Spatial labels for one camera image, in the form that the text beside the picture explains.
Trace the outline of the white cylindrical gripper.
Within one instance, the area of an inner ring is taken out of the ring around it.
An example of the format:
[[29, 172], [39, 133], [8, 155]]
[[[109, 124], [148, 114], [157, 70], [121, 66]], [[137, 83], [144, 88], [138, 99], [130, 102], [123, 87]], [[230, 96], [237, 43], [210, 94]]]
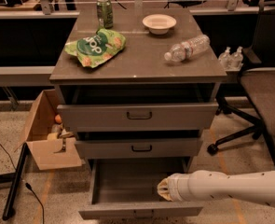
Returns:
[[189, 189], [190, 175], [173, 174], [162, 179], [157, 186], [158, 195], [167, 201], [190, 201], [192, 195]]

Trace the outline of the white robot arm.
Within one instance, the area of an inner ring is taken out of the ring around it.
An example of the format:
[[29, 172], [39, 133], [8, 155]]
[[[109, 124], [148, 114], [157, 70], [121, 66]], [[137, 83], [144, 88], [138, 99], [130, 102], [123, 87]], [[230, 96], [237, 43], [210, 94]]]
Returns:
[[233, 198], [275, 208], [275, 171], [226, 175], [199, 170], [173, 174], [158, 183], [158, 194], [171, 202]]

